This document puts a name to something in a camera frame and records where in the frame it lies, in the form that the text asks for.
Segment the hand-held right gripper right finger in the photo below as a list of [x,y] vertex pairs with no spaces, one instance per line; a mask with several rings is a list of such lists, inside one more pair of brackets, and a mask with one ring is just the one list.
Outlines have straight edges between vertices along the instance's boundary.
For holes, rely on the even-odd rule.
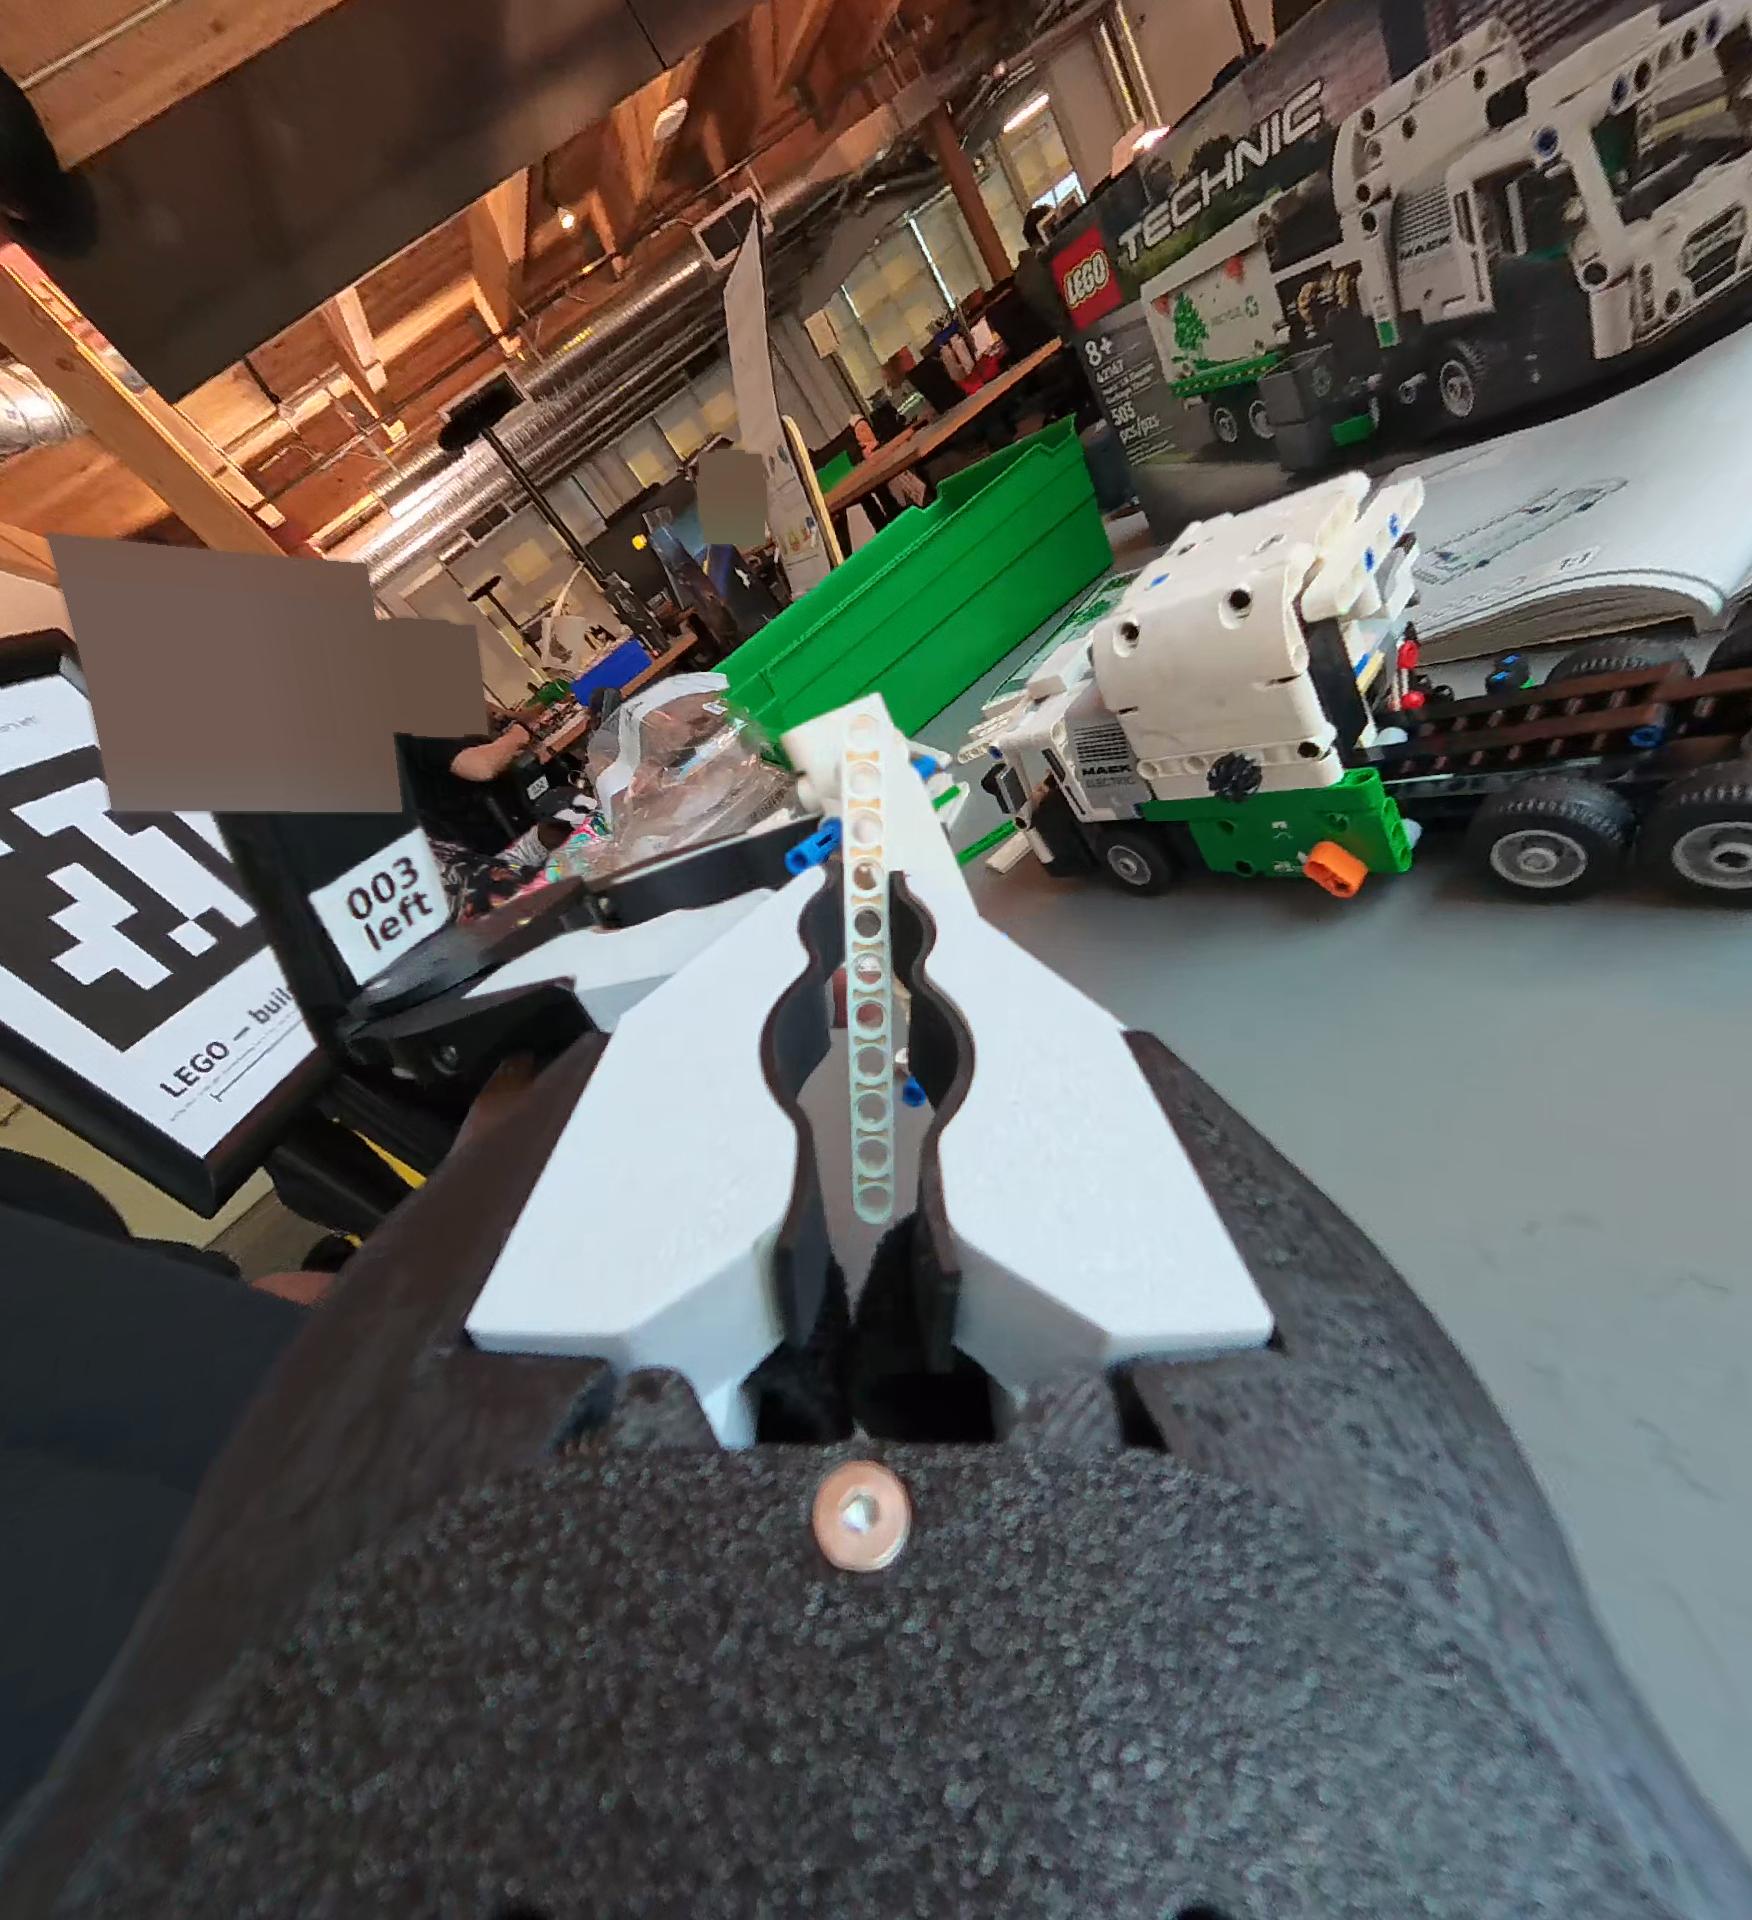
[[1263,1348],[1272,1310],[1139,1033],[986,923],[962,876],[893,872],[889,901],[931,1109],[906,1264],[925,1371],[1037,1388]]

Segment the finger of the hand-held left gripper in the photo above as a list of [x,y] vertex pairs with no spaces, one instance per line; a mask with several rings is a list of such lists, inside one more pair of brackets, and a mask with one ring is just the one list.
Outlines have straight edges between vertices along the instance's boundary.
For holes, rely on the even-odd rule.
[[779,891],[793,878],[790,854],[808,843],[822,820],[758,823],[719,840],[656,854],[589,881],[589,907],[600,926],[639,926],[677,910],[697,910],[754,891]]
[[767,1037],[775,1000],[796,968],[800,890],[748,890],[734,899],[677,907],[622,930],[571,932],[476,985],[476,1015],[502,1016],[512,1034],[611,1034],[661,992],[665,1013]]

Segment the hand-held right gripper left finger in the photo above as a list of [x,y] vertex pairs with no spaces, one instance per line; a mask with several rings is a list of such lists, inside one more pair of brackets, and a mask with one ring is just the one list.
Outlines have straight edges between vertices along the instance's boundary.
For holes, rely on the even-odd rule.
[[687,1379],[748,1448],[748,1382],[816,1327],[832,1263],[800,1094],[832,1041],[841,872],[793,878],[622,1015],[466,1333]]

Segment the white lego beam assembly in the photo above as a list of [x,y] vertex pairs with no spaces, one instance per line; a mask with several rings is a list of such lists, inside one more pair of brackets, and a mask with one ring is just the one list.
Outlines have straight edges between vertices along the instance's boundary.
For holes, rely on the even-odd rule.
[[965,891],[951,832],[968,784],[954,756],[906,739],[880,694],[784,732],[779,753],[799,804],[841,828],[846,884],[900,874],[918,899]]

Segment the white lego beam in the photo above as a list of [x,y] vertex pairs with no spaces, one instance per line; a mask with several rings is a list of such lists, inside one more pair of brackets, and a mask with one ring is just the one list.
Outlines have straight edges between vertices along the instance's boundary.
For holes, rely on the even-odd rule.
[[893,968],[887,815],[893,724],[878,697],[851,707],[841,740],[841,906],[849,1183],[875,1228],[895,1207]]

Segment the white and green lego truck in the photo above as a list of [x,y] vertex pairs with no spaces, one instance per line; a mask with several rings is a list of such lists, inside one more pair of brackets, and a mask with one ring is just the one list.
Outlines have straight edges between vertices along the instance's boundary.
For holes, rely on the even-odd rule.
[[1023,692],[1063,876],[1135,897],[1193,872],[1338,899],[1460,834],[1483,888],[1586,899],[1644,878],[1752,907],[1752,627],[1522,654],[1457,698],[1419,659],[1423,480],[1341,477],[1191,522]]

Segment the lego set box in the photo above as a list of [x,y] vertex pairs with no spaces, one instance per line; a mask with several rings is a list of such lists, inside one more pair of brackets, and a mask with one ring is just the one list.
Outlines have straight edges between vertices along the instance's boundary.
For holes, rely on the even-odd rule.
[[1752,3],[1321,5],[1044,251],[1162,538],[1752,323]]

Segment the clear plastic bag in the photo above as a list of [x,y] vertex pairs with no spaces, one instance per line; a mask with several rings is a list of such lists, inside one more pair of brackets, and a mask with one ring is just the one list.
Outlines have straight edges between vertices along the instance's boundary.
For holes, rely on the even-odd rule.
[[793,773],[728,707],[719,672],[659,678],[606,710],[587,740],[587,773],[599,826],[565,847],[587,880],[799,820]]

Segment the black framed marker sign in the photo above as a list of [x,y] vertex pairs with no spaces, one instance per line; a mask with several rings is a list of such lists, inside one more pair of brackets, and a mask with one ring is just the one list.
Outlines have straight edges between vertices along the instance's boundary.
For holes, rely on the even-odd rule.
[[0,1087],[209,1217],[322,1072],[215,823],[116,818],[73,639],[0,639]]

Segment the green and white sticker sheet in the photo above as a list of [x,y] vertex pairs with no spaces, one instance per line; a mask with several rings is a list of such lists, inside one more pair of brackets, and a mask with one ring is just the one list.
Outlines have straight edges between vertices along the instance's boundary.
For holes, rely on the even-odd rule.
[[1028,686],[1042,659],[1048,659],[1058,647],[1085,639],[1096,622],[1121,604],[1133,579],[1135,572],[1111,572],[1090,590],[1082,590],[1078,597],[1048,620],[1021,650],[999,667],[983,697],[983,709],[1013,701]]

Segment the green plastic bin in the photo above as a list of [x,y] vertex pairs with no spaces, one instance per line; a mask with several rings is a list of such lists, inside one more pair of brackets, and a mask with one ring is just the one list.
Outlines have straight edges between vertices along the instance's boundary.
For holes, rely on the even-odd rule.
[[762,736],[878,694],[918,732],[1113,560],[1074,420],[949,477],[722,664]]

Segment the white standing banner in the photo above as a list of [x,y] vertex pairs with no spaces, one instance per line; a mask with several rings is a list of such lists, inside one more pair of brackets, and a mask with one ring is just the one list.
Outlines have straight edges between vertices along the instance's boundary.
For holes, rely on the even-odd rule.
[[765,528],[790,602],[820,586],[841,561],[834,533],[814,486],[814,469],[774,385],[762,266],[762,217],[748,226],[724,283],[728,361],[738,403],[738,444],[759,458],[765,479]]

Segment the long wooden table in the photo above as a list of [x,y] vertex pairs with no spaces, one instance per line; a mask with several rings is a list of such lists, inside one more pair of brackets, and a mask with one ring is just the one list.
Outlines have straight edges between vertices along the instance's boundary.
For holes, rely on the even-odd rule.
[[1098,403],[1077,351],[1048,341],[983,381],[958,408],[880,444],[841,485],[825,493],[825,512],[830,521],[841,521],[849,506],[878,494],[913,505],[913,493],[903,489],[904,477],[921,485],[924,498],[933,498],[941,480],[1057,420],[1080,428],[1096,418]]

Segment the instruction booklet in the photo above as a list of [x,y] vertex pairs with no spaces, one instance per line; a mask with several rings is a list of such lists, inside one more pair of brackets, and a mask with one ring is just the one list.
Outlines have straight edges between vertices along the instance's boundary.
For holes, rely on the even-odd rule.
[[1429,662],[1681,626],[1752,604],[1752,323],[1586,409],[1403,469]]

